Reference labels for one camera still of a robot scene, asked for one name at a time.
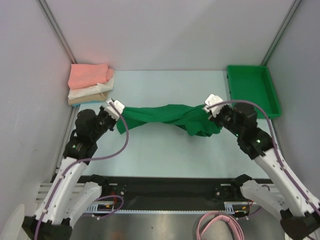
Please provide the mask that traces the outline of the green t shirt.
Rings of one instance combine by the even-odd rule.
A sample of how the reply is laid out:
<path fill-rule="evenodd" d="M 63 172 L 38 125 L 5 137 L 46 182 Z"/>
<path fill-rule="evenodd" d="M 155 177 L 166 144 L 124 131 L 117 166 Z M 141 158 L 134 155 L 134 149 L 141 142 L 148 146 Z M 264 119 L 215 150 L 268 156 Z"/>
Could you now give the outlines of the green t shirt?
<path fill-rule="evenodd" d="M 221 132 L 222 127 L 209 120 L 203 105 L 188 106 L 168 104 L 159 107 L 126 107 L 122 116 L 129 130 L 150 123 L 173 125 L 189 136 L 211 137 Z"/>

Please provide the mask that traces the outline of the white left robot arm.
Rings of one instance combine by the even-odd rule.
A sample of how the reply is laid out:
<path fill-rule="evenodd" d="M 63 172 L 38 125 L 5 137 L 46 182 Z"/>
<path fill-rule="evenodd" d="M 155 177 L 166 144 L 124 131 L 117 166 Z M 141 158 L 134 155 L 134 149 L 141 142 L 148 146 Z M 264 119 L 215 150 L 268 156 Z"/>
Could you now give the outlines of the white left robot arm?
<path fill-rule="evenodd" d="M 125 108 L 118 100 L 110 99 L 98 113 L 92 109 L 77 113 L 60 168 L 46 197 L 33 216 L 25 216 L 22 222 L 22 229 L 31 240 L 70 239 L 77 221 L 88 215 L 87 209 L 93 202 L 112 198 L 107 179 L 99 175 L 91 176 L 76 196 L 72 194 L 90 162 L 113 158 L 124 150 L 122 147 L 111 155 L 93 157 L 98 140 L 113 131 L 118 121 L 126 122 Z"/>

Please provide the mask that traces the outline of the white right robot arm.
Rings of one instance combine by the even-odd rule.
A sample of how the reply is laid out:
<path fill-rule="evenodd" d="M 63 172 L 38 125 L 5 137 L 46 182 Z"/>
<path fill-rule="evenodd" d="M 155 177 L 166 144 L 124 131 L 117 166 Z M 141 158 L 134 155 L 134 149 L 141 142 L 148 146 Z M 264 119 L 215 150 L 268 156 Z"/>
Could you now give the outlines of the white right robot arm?
<path fill-rule="evenodd" d="M 292 171 L 282 156 L 273 132 L 258 127 L 256 104 L 240 100 L 231 107 L 229 101 L 205 105 L 209 120 L 230 131 L 239 148 L 271 179 L 279 194 L 260 187 L 246 175 L 230 188 L 231 196 L 250 199 L 272 214 L 283 231 L 293 240 L 303 240 L 320 227 L 320 200 Z"/>

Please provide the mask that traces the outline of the tan folded t shirt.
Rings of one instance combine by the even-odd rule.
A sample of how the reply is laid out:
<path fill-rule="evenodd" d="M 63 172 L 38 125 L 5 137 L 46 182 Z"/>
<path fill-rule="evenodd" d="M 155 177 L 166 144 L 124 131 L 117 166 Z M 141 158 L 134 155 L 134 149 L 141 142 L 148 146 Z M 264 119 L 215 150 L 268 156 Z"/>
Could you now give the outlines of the tan folded t shirt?
<path fill-rule="evenodd" d="M 107 98 L 108 98 L 108 92 L 102 92 L 102 93 L 78 97 L 72 100 L 68 99 L 68 104 L 70 106 L 73 106 L 73 105 L 76 106 L 83 103 L 104 102 L 105 100 L 107 100 Z"/>

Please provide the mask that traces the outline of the white folded t shirt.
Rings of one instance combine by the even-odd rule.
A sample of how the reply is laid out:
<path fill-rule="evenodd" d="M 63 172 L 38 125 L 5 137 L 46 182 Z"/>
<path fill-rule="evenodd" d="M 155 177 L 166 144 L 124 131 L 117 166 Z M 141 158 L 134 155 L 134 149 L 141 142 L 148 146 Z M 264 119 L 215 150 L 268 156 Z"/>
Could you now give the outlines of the white folded t shirt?
<path fill-rule="evenodd" d="M 115 75 L 107 83 L 97 83 L 96 85 L 71 89 L 68 94 L 69 100 L 74 100 L 77 98 L 82 98 L 90 95 L 100 94 L 104 92 L 109 92 L 114 88 Z"/>

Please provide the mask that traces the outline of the green plastic tray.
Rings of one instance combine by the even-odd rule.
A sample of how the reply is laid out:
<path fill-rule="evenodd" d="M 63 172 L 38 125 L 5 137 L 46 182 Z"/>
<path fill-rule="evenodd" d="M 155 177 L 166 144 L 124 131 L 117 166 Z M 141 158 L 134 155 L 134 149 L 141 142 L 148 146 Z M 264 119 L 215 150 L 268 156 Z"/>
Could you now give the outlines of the green plastic tray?
<path fill-rule="evenodd" d="M 228 65 L 226 70 L 232 100 L 257 104 L 271 120 L 281 116 L 279 99 L 266 66 Z"/>

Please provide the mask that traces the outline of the pink folded t shirt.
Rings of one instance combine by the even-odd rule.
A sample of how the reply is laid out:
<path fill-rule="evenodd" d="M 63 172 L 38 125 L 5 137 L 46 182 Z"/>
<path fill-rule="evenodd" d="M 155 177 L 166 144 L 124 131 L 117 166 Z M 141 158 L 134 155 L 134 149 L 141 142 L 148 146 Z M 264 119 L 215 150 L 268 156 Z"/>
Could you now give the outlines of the pink folded t shirt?
<path fill-rule="evenodd" d="M 91 87 L 107 83 L 115 71 L 107 63 L 102 64 L 72 64 L 68 79 L 71 90 Z"/>

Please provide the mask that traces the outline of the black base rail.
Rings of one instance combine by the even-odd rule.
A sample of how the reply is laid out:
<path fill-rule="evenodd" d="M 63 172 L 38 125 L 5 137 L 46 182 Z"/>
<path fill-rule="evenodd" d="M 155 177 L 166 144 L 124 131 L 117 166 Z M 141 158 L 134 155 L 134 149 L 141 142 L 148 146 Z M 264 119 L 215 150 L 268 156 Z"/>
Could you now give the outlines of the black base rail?
<path fill-rule="evenodd" d="M 102 183 L 104 196 L 120 195 L 125 211 L 214 211 L 225 202 L 250 205 L 231 178 L 168 178 L 84 175 L 77 181 Z"/>

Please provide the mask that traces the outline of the aluminium extrusion rail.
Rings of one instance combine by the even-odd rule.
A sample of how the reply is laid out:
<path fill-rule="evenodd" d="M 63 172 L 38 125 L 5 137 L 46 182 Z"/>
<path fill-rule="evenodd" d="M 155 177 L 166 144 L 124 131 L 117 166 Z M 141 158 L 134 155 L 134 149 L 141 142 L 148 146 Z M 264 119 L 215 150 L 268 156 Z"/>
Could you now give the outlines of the aluminium extrusion rail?
<path fill-rule="evenodd" d="M 73 198 L 76 197 L 76 195 L 83 189 L 84 183 L 77 183 L 75 187 L 73 188 L 73 191 L 69 197 L 69 200 L 72 200 Z M 52 186 L 52 183 L 42 183 L 39 187 L 37 197 L 35 199 L 35 202 L 40 204 L 44 201 L 46 198 L 47 194 L 49 193 L 49 190 Z"/>

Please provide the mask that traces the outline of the left aluminium frame post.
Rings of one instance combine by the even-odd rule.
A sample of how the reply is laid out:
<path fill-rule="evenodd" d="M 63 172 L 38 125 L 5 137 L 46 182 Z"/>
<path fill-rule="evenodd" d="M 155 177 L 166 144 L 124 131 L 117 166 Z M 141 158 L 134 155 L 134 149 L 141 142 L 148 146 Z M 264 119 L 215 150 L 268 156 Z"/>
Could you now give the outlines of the left aluminium frame post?
<path fill-rule="evenodd" d="M 44 14 L 46 20 L 48 21 L 49 26 L 51 27 L 54 35 L 56 36 L 60 46 L 62 47 L 63 51 L 67 55 L 69 61 L 72 64 L 76 64 L 77 60 L 73 54 L 73 51 L 68 44 L 68 41 L 66 40 L 52 10 L 50 9 L 50 6 L 48 5 L 46 0 L 37 0 L 37 4 L 39 5 L 42 13 Z"/>

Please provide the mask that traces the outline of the aluminium frame post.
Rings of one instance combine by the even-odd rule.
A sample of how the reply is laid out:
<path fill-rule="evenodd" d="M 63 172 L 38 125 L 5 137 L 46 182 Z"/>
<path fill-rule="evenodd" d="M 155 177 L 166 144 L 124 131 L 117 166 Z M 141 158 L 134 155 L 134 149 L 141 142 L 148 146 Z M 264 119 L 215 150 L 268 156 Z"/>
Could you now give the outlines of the aluminium frame post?
<path fill-rule="evenodd" d="M 282 40 L 284 34 L 286 33 L 287 28 L 291 24 L 293 18 L 295 17 L 296 13 L 298 12 L 300 6 L 302 5 L 303 0 L 294 0 L 289 7 L 288 12 L 286 13 L 283 21 L 280 24 L 279 29 L 277 30 L 269 48 L 267 49 L 260 65 L 266 66 L 270 61 L 271 57 L 273 56 L 277 46 L 279 45 L 280 41 Z"/>
<path fill-rule="evenodd" d="M 69 61 L 72 64 L 76 64 L 77 60 L 73 54 L 73 51 L 68 44 L 68 41 L 66 40 L 52 10 L 50 9 L 50 6 L 48 5 L 46 0 L 37 0 L 37 4 L 39 5 L 42 13 L 44 14 L 46 20 L 48 21 L 49 26 L 51 27 L 54 35 L 56 36 L 60 46 L 62 47 L 63 51 L 67 55 Z"/>

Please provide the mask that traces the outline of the right aluminium frame post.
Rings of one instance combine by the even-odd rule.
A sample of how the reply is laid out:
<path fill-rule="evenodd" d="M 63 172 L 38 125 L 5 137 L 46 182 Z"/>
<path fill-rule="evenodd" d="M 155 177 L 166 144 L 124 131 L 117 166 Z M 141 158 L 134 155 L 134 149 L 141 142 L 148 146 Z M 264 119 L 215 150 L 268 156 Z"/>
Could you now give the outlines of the right aluminium frame post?
<path fill-rule="evenodd" d="M 288 12 L 286 13 L 283 21 L 280 24 L 279 29 L 277 30 L 269 48 L 267 49 L 260 65 L 266 66 L 270 61 L 271 57 L 273 56 L 277 46 L 279 45 L 280 41 L 282 40 L 284 34 L 286 33 L 287 28 L 291 24 L 293 18 L 295 17 L 296 13 L 298 12 L 300 6 L 302 5 L 303 0 L 294 0 L 289 7 Z"/>

